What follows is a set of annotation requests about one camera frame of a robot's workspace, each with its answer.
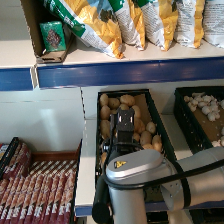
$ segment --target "black wire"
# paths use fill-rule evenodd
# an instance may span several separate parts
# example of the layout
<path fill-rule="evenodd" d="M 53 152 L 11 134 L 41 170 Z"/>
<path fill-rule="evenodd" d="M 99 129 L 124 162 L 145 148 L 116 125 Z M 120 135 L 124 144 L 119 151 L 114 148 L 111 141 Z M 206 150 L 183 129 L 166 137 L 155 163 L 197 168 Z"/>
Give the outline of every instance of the black wire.
<path fill-rule="evenodd" d="M 181 172 L 178 174 L 174 174 L 168 177 L 163 177 L 157 180 L 152 180 L 152 181 L 147 181 L 147 182 L 143 182 L 143 183 L 139 183 L 139 184 L 124 184 L 124 185 L 119 185 L 119 184 L 115 184 L 113 182 L 111 182 L 107 177 L 105 178 L 105 182 L 111 186 L 114 187 L 118 190 L 134 190 L 134 189 L 139 189 L 139 188 L 143 188 L 143 187 L 155 187 L 161 184 L 165 184 L 165 183 L 169 183 L 175 180 L 181 180 L 187 177 L 191 177 L 191 176 L 196 176 L 202 173 L 206 173 L 208 171 L 217 169 L 221 166 L 224 166 L 224 159 L 211 163 L 209 165 L 205 165 L 199 168 L 195 168 L 193 170 L 188 170 L 185 172 Z"/>

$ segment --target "shelf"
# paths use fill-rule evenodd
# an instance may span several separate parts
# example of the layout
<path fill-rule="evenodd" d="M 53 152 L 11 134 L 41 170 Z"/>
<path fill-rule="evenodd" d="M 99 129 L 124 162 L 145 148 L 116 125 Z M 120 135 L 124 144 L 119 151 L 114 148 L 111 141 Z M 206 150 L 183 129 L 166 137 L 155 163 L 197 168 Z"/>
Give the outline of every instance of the shelf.
<path fill-rule="evenodd" d="M 126 58 L 111 58 L 79 40 L 62 64 L 38 65 L 40 88 L 124 85 L 224 78 L 224 49 L 202 41 L 200 49 L 173 43 L 168 52 L 147 43 L 145 51 L 125 45 Z"/>

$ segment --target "green snack bag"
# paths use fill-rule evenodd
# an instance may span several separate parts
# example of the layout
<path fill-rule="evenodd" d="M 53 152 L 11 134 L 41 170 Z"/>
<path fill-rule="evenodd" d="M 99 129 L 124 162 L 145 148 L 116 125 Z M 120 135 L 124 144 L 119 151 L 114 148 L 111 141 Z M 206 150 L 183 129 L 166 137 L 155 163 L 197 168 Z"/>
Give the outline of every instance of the green snack bag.
<path fill-rule="evenodd" d="M 65 37 L 61 22 L 55 21 L 40 23 L 40 29 L 47 52 L 66 50 Z"/>

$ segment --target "white shelf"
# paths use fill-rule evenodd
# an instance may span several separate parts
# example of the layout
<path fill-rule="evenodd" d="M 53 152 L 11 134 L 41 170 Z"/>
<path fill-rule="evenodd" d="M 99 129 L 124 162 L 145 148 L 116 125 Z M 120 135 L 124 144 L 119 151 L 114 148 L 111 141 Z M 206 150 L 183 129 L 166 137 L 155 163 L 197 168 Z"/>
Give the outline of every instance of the white shelf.
<path fill-rule="evenodd" d="M 204 40 L 202 40 L 202 45 L 199 49 L 184 47 L 175 41 L 173 41 L 171 48 L 167 52 L 161 51 L 160 48 L 150 42 L 146 43 L 144 51 L 138 51 L 135 47 L 127 44 L 123 44 L 123 49 L 125 56 L 123 59 L 111 58 L 93 47 L 86 47 L 80 40 L 76 39 L 63 65 L 224 56 L 224 49 L 214 47 Z"/>

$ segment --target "plastic packaging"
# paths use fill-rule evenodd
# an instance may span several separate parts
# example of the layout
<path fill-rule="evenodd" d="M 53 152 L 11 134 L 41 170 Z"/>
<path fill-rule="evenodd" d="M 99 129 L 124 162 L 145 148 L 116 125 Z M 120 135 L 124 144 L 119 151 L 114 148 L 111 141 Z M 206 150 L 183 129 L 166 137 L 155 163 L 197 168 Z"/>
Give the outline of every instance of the plastic packaging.
<path fill-rule="evenodd" d="M 66 50 L 65 37 L 61 22 L 54 21 L 40 23 L 40 29 L 47 52 Z"/>
<path fill-rule="evenodd" d="M 224 1 L 205 0 L 203 28 L 204 39 L 210 44 L 224 48 Z"/>
<path fill-rule="evenodd" d="M 177 0 L 178 20 L 174 39 L 183 46 L 198 48 L 204 36 L 202 13 L 205 0 Z"/>
<path fill-rule="evenodd" d="M 111 57 L 123 57 L 120 28 L 108 0 L 40 1 L 87 46 L 98 48 Z"/>
<path fill-rule="evenodd" d="M 144 16 L 146 37 L 167 51 L 173 41 L 178 12 L 173 0 L 139 0 Z"/>
<path fill-rule="evenodd" d="M 138 50 L 145 48 L 145 25 L 143 14 L 137 1 L 134 0 L 109 0 L 117 17 L 122 40 L 130 45 L 135 45 Z"/>

